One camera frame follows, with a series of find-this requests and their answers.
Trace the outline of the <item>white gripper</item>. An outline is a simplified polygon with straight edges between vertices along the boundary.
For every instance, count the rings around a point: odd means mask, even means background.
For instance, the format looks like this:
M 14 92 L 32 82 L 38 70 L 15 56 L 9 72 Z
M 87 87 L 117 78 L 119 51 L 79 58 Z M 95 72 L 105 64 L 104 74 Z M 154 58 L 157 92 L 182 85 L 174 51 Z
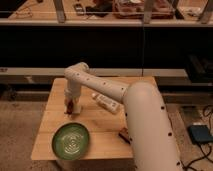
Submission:
M 80 91 L 71 91 L 71 90 L 65 89 L 64 94 L 65 94 L 65 97 L 67 99 L 74 99 L 73 100 L 74 108 L 77 109 L 79 107 L 79 99 L 78 98 L 80 97 L 81 92 Z M 65 111 L 68 110 L 68 100 L 66 98 L 64 100 Z

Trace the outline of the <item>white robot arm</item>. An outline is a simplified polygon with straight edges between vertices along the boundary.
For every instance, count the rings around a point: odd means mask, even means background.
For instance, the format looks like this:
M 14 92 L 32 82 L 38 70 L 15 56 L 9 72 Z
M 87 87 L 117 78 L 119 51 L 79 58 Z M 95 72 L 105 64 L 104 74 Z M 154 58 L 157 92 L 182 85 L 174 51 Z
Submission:
M 95 90 L 124 106 L 136 171 L 183 171 L 180 153 L 158 88 L 148 81 L 130 84 L 89 74 L 80 62 L 64 71 L 65 105 L 77 106 L 81 86 Z

